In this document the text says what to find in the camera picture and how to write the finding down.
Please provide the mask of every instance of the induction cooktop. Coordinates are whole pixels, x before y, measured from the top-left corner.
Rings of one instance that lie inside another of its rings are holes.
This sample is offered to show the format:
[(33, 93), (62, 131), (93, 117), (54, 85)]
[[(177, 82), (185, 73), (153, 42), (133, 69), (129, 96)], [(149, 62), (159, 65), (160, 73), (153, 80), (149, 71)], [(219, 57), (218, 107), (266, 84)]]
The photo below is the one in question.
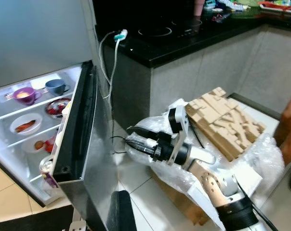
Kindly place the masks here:
[(136, 39), (152, 45), (161, 46), (182, 38), (198, 34), (202, 22), (197, 17), (174, 19), (163, 22), (152, 22), (140, 28), (131, 28), (129, 33)]

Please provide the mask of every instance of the white cable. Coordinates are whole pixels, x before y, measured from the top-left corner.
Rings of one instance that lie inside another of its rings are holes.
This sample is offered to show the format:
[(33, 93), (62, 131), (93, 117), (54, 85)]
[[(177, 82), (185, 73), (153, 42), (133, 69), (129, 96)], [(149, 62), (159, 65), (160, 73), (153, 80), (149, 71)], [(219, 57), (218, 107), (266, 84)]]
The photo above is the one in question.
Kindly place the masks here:
[(105, 39), (107, 38), (107, 36), (112, 34), (112, 33), (114, 33), (114, 32), (115, 31), (111, 31), (111, 32), (109, 32), (108, 34), (105, 35), (105, 37), (102, 39), (101, 43), (99, 44), (99, 49), (98, 49), (98, 56), (99, 56), (101, 68), (102, 68), (103, 74), (104, 74), (107, 82), (109, 83), (109, 85), (110, 85), (110, 80), (107, 77), (107, 74), (106, 74), (106, 71), (105, 71), (105, 67), (104, 67), (105, 65), (103, 64), (103, 59), (102, 59), (102, 45), (103, 45), (103, 42), (105, 41)]
[(104, 97), (104, 99), (108, 98), (108, 103), (111, 108), (111, 92), (112, 92), (112, 82), (113, 82), (113, 76), (116, 71), (116, 66), (117, 66), (117, 59), (118, 59), (118, 47), (119, 47), (120, 39), (117, 40), (116, 47), (115, 47), (115, 62), (113, 64), (113, 70), (110, 78), (110, 87), (109, 87), (109, 94)]

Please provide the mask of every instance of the stack of wooden blocks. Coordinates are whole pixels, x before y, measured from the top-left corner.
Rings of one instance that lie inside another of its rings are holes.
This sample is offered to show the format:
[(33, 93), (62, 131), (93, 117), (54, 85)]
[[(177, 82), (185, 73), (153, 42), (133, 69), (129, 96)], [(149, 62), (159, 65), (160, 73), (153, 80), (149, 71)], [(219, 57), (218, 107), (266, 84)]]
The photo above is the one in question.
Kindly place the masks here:
[(237, 158), (261, 135), (265, 126), (256, 122), (226, 92), (216, 88), (186, 106), (186, 112), (208, 139), (229, 160)]

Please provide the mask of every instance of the soda can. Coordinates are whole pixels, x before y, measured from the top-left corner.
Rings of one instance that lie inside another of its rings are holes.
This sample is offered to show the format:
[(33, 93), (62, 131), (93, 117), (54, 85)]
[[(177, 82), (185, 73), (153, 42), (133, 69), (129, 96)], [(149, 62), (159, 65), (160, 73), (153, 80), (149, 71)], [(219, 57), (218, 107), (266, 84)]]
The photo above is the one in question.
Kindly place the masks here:
[(49, 155), (41, 160), (40, 162), (40, 173), (44, 180), (52, 187), (52, 188), (59, 188), (58, 184), (49, 174), (50, 169), (53, 166), (53, 156)]

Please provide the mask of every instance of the purple mug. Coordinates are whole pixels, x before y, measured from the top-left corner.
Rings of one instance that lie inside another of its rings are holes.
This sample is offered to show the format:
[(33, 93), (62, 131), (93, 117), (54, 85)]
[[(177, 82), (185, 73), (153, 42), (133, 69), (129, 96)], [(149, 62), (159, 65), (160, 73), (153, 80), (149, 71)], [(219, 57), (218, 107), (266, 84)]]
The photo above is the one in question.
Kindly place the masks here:
[(33, 88), (21, 88), (13, 93), (13, 98), (25, 105), (34, 104), (35, 100), (41, 97), (41, 93)]

